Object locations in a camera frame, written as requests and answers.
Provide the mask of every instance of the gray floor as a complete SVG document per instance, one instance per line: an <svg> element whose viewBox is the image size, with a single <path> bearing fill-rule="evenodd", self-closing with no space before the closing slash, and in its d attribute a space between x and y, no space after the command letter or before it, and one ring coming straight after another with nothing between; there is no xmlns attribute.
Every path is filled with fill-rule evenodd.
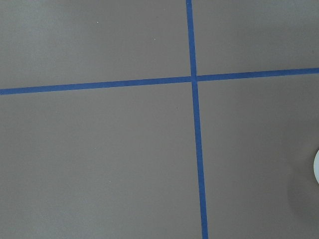
<svg viewBox="0 0 319 239"><path fill-rule="evenodd" d="M198 75L319 67L318 12L194 0ZM0 0L0 32L0 89L190 75L184 0ZM198 89L209 238L317 239L319 74ZM0 112L0 239L202 238L191 83Z"/></svg>

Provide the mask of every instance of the horizontal blue line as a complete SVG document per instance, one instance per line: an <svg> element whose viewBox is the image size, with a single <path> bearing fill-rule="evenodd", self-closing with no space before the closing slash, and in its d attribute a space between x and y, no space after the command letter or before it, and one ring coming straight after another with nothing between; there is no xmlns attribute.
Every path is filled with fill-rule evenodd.
<svg viewBox="0 0 319 239"><path fill-rule="evenodd" d="M319 73L319 68L306 68L306 69L292 69L292 70L256 71L256 72L204 75L204 76L197 76L197 80L198 81L218 81L218 80L318 74L318 73Z"/></svg>
<svg viewBox="0 0 319 239"><path fill-rule="evenodd" d="M111 82L70 84L70 85L35 86L35 87L0 89L0 95L13 95L13 94L51 92L51 91L72 91L72 90L111 88L111 87L124 87L124 86L144 86L144 85L157 85L157 84L170 84L170 83L183 83L183 82L191 82L191 77L182 76L182 77L155 78L155 79L143 79L143 80L111 81Z"/></svg>

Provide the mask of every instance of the floor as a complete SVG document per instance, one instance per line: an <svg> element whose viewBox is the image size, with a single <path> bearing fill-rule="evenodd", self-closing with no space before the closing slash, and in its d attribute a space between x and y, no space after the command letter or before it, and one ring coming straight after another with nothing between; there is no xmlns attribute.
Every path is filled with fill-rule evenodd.
<svg viewBox="0 0 319 239"><path fill-rule="evenodd" d="M0 0L0 238L318 238L318 12Z"/></svg>

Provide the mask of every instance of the blue line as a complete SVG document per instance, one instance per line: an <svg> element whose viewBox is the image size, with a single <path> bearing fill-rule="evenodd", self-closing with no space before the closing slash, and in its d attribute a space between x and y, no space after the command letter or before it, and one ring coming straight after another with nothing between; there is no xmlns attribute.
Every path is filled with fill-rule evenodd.
<svg viewBox="0 0 319 239"><path fill-rule="evenodd" d="M187 26L188 26L191 87L192 87L192 95L193 95L193 112L194 112L194 128L195 128L195 143L196 143L196 158L197 158L197 175L198 175L198 187L199 187L199 204L200 204L200 217L201 217L201 233L202 233L202 239L208 239L204 165L203 165L203 153L202 153L202 145L201 145L198 85L197 85L197 77L196 77L197 73L196 73L195 37L194 37L193 10L192 10L191 0L186 0L186 11L187 11Z"/></svg>
<svg viewBox="0 0 319 239"><path fill-rule="evenodd" d="M0 95L13 95L13 94L51 92L51 91L72 91L72 90L111 88L111 87L124 87L124 86L144 86L144 85L157 85L157 84L170 84L170 83L183 83L183 82L191 82L191 77L183 76L183 77L142 79L142 80L129 80L129 81L111 81L111 82L70 84L70 85L36 86L36 87L24 87L24 88L0 89Z"/></svg>
<svg viewBox="0 0 319 239"><path fill-rule="evenodd" d="M218 81L218 80L271 77L271 76L291 76L291 75L318 74L318 73L319 73L319 68L306 68L306 69L257 71L257 72L205 75L205 76L197 76L197 80L198 81Z"/></svg>

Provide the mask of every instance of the white object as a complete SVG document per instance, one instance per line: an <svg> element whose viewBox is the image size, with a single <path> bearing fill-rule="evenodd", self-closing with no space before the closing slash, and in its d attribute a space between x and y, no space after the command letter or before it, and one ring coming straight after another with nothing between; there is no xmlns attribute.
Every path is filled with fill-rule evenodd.
<svg viewBox="0 0 319 239"><path fill-rule="evenodd" d="M315 156L314 172L315 172L315 177L317 179L317 182L319 183L319 150Z"/></svg>

